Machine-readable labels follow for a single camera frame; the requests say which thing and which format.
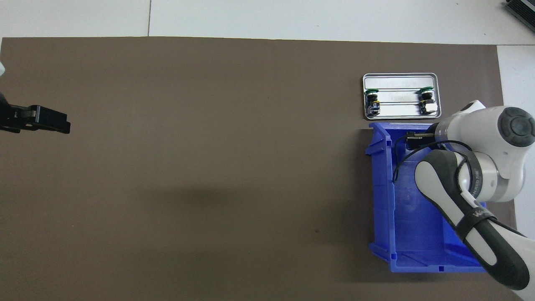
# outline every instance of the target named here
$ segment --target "metal tray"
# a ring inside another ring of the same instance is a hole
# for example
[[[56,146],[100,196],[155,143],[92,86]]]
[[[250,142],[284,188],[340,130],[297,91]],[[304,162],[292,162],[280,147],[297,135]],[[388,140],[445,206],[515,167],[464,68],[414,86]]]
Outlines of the metal tray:
[[[440,96],[437,75],[434,73],[368,73],[362,78],[364,115],[369,120],[376,119],[434,119],[440,117]],[[437,111],[422,115],[418,107],[418,91],[431,86],[437,103]],[[366,90],[377,89],[380,113],[376,116],[366,114]]]

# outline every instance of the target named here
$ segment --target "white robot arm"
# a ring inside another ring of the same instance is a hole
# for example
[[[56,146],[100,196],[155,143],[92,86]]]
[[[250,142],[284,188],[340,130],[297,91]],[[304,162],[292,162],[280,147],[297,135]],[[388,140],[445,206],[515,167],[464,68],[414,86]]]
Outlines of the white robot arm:
[[[514,107],[469,103],[434,124],[444,143],[416,167],[418,189],[440,210],[488,273],[525,300],[535,300],[535,240],[500,223],[479,202],[509,201],[524,183],[524,158],[535,141],[535,120]]]

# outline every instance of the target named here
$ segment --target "brown mat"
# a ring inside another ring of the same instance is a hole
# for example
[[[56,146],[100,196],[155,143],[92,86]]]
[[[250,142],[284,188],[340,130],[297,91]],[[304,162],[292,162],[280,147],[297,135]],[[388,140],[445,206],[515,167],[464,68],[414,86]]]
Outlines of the brown mat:
[[[4,39],[0,91],[72,132],[0,133],[1,300],[515,299],[372,255],[368,72],[502,104],[495,46]],[[494,206],[511,222],[511,203]]]

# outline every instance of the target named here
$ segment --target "black metal bracket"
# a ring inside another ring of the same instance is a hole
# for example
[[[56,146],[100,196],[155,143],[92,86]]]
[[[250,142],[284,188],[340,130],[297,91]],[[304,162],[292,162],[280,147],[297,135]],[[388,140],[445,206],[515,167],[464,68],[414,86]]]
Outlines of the black metal bracket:
[[[71,123],[67,121],[67,114],[38,105],[14,106],[0,93],[0,130],[12,133],[47,130],[69,134]]]

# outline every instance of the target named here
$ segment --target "blue plastic crate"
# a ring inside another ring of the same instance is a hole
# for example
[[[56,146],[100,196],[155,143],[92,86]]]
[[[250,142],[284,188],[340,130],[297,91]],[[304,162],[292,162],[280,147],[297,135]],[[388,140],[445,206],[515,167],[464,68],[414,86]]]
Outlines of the blue plastic crate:
[[[375,241],[369,247],[392,272],[443,273],[485,270],[455,235],[440,212],[418,191],[414,171],[429,153],[422,150],[401,165],[396,183],[394,143],[408,131],[423,132],[430,124],[371,123],[373,138],[366,154],[372,157]],[[401,160],[408,153],[399,143]]]

